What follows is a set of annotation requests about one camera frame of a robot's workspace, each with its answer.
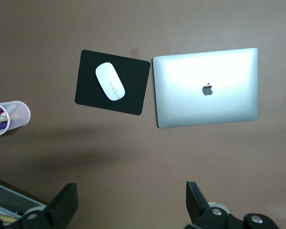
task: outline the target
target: mouse pad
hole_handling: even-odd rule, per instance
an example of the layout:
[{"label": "mouse pad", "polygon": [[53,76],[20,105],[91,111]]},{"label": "mouse pad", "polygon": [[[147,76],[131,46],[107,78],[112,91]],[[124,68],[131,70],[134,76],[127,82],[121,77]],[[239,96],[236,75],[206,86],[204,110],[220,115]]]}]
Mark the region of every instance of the mouse pad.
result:
[{"label": "mouse pad", "polygon": [[[107,97],[95,73],[96,68],[106,62],[113,65],[125,90],[125,95],[116,101]],[[150,66],[148,61],[83,50],[75,102],[81,105],[140,115]]]}]

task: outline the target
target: computer mouse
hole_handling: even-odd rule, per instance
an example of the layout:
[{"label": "computer mouse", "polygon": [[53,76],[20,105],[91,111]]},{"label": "computer mouse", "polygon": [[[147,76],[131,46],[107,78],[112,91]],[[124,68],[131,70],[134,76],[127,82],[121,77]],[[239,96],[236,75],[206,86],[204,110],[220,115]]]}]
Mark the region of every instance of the computer mouse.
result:
[{"label": "computer mouse", "polygon": [[108,99],[116,101],[124,97],[125,89],[111,63],[106,62],[99,65],[95,74]]}]

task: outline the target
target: mesh cup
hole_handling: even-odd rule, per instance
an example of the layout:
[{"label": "mesh cup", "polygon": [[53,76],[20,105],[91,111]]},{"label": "mesh cup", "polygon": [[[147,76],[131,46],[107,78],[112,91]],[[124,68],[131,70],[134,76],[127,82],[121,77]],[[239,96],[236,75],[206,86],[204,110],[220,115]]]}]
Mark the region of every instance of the mesh cup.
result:
[{"label": "mesh cup", "polygon": [[5,129],[0,130],[0,135],[4,134],[8,130],[26,125],[31,118],[31,112],[28,106],[20,101],[0,103],[0,108],[6,113],[6,117],[8,119],[7,126]]}]

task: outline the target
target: laptop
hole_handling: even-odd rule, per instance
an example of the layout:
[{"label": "laptop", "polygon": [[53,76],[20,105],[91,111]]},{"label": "laptop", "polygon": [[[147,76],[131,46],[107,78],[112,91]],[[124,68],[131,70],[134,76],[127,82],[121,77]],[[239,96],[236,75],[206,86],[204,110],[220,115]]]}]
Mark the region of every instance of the laptop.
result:
[{"label": "laptop", "polygon": [[160,128],[258,118],[257,48],[153,59]]}]

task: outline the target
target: screw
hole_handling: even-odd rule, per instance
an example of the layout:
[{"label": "screw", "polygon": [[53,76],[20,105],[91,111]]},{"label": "screw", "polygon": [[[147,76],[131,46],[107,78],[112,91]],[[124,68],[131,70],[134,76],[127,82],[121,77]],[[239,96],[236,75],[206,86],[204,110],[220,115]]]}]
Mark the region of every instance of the screw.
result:
[{"label": "screw", "polygon": [[31,219],[34,219],[37,217],[37,214],[30,214],[28,217],[27,217],[27,220],[31,220]]},{"label": "screw", "polygon": [[219,210],[218,208],[214,208],[212,210],[212,213],[216,216],[221,216],[221,214],[222,214],[221,210]]},{"label": "screw", "polygon": [[263,220],[259,216],[251,216],[251,220],[254,223],[263,223]]}]

